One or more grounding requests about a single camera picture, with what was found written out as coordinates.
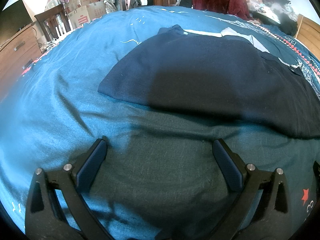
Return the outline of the navy work jacket grey collar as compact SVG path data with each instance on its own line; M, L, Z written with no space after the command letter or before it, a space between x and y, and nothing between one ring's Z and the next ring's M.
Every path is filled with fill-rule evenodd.
M98 90L165 112L319 137L319 99L302 72L242 37L163 28L116 63Z

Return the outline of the pile of mixed clothes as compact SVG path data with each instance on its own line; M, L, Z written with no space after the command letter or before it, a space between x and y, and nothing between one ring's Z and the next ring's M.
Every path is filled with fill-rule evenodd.
M283 33L295 36L298 15L289 0L246 0L249 12L263 24L275 25Z

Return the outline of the blue patterned bed sheet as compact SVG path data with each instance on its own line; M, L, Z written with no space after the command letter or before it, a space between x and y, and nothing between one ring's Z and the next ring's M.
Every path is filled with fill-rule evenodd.
M97 139L107 156L84 200L112 239L211 239L236 199L212 153L223 139L244 163L282 168L292 236L319 239L319 137L289 137L247 121L217 122L114 99L98 87L113 66L163 28L236 36L300 70L319 99L319 61L274 28L184 7L114 12L75 29L20 78L1 103L1 216L29 239L34 172L58 170Z

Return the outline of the wooden drawer dresser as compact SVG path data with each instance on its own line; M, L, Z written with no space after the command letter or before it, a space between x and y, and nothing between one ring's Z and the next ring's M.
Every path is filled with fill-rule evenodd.
M33 25L29 24L1 46L1 99L4 99L25 68L42 55Z

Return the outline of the wooden bed headboard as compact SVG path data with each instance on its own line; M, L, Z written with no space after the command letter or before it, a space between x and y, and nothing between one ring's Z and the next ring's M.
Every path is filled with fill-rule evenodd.
M310 50L317 59L320 55L320 26L308 19L307 17L298 15L298 30L295 38L302 42L308 50Z

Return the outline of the dark wooden chair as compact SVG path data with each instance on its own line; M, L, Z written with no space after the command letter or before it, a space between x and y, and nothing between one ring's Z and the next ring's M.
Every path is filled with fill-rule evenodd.
M58 39L58 34L56 29L59 28L59 24L57 21L57 17L60 17L63 23L63 26L65 28L66 32L71 31L68 18L66 16L65 10L63 8L63 5L57 5L53 7L52 9L49 9L45 12L42 12L40 14L35 15L37 22L40 25L41 30L44 33L44 36L46 38L46 41L51 41L50 35L52 35L53 38Z

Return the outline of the lower cardboard box red print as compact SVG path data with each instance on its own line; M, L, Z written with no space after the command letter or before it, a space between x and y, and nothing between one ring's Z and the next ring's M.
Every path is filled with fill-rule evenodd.
M73 29L80 27L82 24L91 22L96 18L106 14L105 4L103 1L91 3L79 7L67 15Z

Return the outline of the black television screen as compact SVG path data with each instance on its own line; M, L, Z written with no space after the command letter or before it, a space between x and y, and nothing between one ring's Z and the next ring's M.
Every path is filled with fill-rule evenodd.
M23 0L18 0L1 11L1 46L24 27L33 24Z

